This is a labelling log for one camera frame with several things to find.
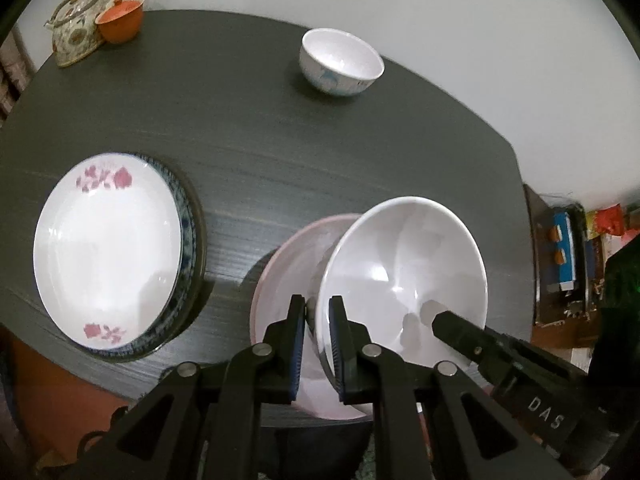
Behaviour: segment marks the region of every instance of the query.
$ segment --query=floor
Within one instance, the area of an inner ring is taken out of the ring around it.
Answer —
[[[12,335],[5,335],[14,370],[14,394],[35,457],[55,451],[76,460],[80,438],[107,430],[111,413],[128,404],[53,364]]]

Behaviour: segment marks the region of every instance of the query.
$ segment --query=bowl rim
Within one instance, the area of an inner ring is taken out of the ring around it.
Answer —
[[[347,74],[346,72],[339,70],[337,68],[332,68],[330,66],[328,66],[327,64],[325,64],[324,62],[322,62],[321,60],[319,60],[316,56],[314,56],[314,54],[312,52],[309,51],[309,49],[306,47],[306,39],[309,35],[316,33],[316,32],[332,32],[332,33],[336,33],[340,36],[347,36],[348,38],[355,40],[357,43],[363,45],[364,47],[366,47],[367,49],[369,49],[369,51],[371,51],[376,58],[378,59],[378,62],[380,63],[380,72],[375,76],[375,77],[356,77],[353,76],[351,74]],[[305,52],[317,63],[319,63],[320,65],[322,65],[323,67],[331,70],[332,72],[335,72],[337,74],[343,75],[345,77],[350,77],[352,79],[357,79],[360,81],[375,81],[376,79],[378,79],[385,71],[385,61],[382,59],[382,56],[380,56],[380,54],[378,53],[378,51],[373,48],[369,43],[367,43],[366,41],[364,41],[363,39],[355,36],[354,34],[351,34],[349,32],[346,32],[344,30],[340,30],[339,28],[327,28],[327,27],[320,27],[320,28],[312,28],[311,30],[308,30],[305,32],[304,36],[302,36],[302,47],[304,48]]]
[[[429,198],[425,198],[422,196],[398,196],[395,198],[390,198],[388,200],[385,200],[384,202],[381,202],[373,206],[371,209],[363,213],[363,215],[360,216],[360,218],[358,218],[351,225],[351,227],[349,227],[349,229],[347,229],[347,232],[345,232],[345,234],[342,235],[342,238],[340,238],[340,241],[336,245],[334,252],[331,254],[331,257],[329,258],[329,261],[327,262],[326,267],[324,268],[324,273],[322,274],[322,280],[320,282],[320,287],[318,289],[318,305],[316,306],[316,315],[314,319],[314,323],[316,327],[316,329],[314,330],[314,338],[316,339],[316,345],[318,346],[320,361],[323,365],[327,364],[329,370],[333,370],[333,363],[329,362],[331,359],[330,359],[330,356],[327,355],[326,353],[326,350],[328,347],[327,342],[329,342],[329,345],[330,345],[330,334],[325,333],[324,328],[322,328],[324,326],[323,318],[327,316],[327,308],[323,307],[323,305],[326,304],[328,306],[328,302],[325,302],[325,301],[321,302],[321,297],[322,297],[322,290],[326,285],[326,280],[329,275],[329,272],[334,266],[334,261],[337,258],[338,253],[340,253],[340,250],[342,249],[343,245],[347,242],[347,240],[351,238],[351,235],[353,235],[353,233],[357,231],[360,228],[360,226],[364,224],[364,222],[369,220],[369,218],[376,215],[380,211],[388,209],[392,206],[395,206],[398,204],[409,204],[409,203],[418,203],[418,204],[432,206],[438,211],[443,212],[447,217],[451,218],[459,227],[462,227],[463,233],[466,235],[468,240],[471,241],[471,244],[473,245],[474,253],[478,258],[478,262],[480,263],[480,268],[482,270],[482,280],[484,281],[483,309],[484,309],[484,322],[486,322],[486,314],[488,311],[488,304],[489,304],[489,291],[488,291],[488,282],[486,277],[486,267],[484,265],[484,260],[482,259],[482,254],[480,253],[480,249],[478,248],[478,244],[476,243],[476,240],[473,238],[473,235],[471,234],[469,229],[466,227],[465,223],[460,218],[458,218],[458,216],[451,209],[442,205],[439,202],[436,202],[435,200],[431,200]],[[318,337],[319,327],[321,331],[320,337]],[[327,374],[327,376],[329,377],[330,381],[335,381],[335,377],[331,377],[329,374]]]
[[[124,18],[124,16],[126,16],[127,14],[131,14],[134,10],[139,9],[144,3],[145,0],[122,0],[123,2],[137,2],[138,4],[133,7],[133,9],[129,9],[129,11],[126,14],[123,14],[121,16],[116,16],[115,18],[111,18],[110,20],[106,20],[105,22],[102,21],[102,17],[105,15],[105,13],[107,13],[109,10],[113,9],[113,7],[115,6],[111,6],[108,9],[104,9],[100,14],[98,14],[95,17],[94,23],[96,25],[105,25],[106,23],[111,23],[114,22],[115,20],[119,20],[120,18]]]

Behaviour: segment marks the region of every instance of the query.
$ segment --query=orange object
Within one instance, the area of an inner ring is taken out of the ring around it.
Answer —
[[[113,7],[95,19],[98,30],[109,43],[131,40],[142,25],[142,4],[145,0],[116,0]]]
[[[585,218],[587,221],[587,240],[603,234],[622,236],[625,233],[625,217],[620,204],[608,209],[589,211]]]
[[[558,249],[554,253],[554,260],[558,265],[564,265],[566,263],[566,254],[564,253],[564,249]]]
[[[562,231],[560,230],[559,225],[554,225],[551,229],[549,229],[549,240],[552,242],[561,242],[562,241]]]
[[[111,413],[129,401],[75,377],[14,336],[8,343],[15,403],[34,453],[53,449],[66,462],[75,462],[82,436],[108,430]]]

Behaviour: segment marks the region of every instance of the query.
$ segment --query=plate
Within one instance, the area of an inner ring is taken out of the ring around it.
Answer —
[[[147,155],[135,156],[148,162],[171,189],[174,202],[180,216],[182,227],[182,258],[180,273],[171,296],[162,314],[145,333],[130,343],[115,349],[89,349],[82,347],[102,360],[113,362],[131,361],[154,352],[170,341],[185,328],[197,293],[200,290],[202,275],[206,265],[206,225],[198,197],[188,179],[175,174],[166,163]]]
[[[476,242],[454,213],[422,197],[394,198],[364,213],[329,259],[315,336],[331,377],[328,303],[338,294],[348,319],[364,324],[373,343],[421,366],[470,364],[433,335],[436,314],[451,310],[480,328],[486,320],[486,273]]]
[[[104,153],[70,170],[36,228],[33,268],[47,313],[72,341],[124,346],[174,291],[182,231],[162,176],[133,155]]]
[[[316,293],[312,290],[312,282],[318,266],[358,216],[345,214],[313,222],[294,234],[271,257],[258,280],[251,305],[252,344],[262,341],[272,322],[287,317],[292,294],[309,298]],[[359,410],[340,402],[322,369],[316,343],[306,323],[300,388],[293,405],[319,418],[349,420],[364,416]]]

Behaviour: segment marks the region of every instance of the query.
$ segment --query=dark gray table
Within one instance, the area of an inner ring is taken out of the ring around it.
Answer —
[[[319,94],[298,69],[304,29],[207,11],[148,12],[139,36],[63,70],[50,58],[0,130],[0,322],[75,375],[124,397],[185,360],[215,363],[249,344],[249,309],[268,255],[313,220],[420,195],[453,210],[489,281],[487,324],[529,338],[533,265],[509,143],[449,95],[387,61],[357,98]],[[31,250],[47,196],[95,153],[168,156],[192,180],[208,226],[212,295],[159,351],[105,364],[49,319]],[[267,425],[321,423],[268,407]]]

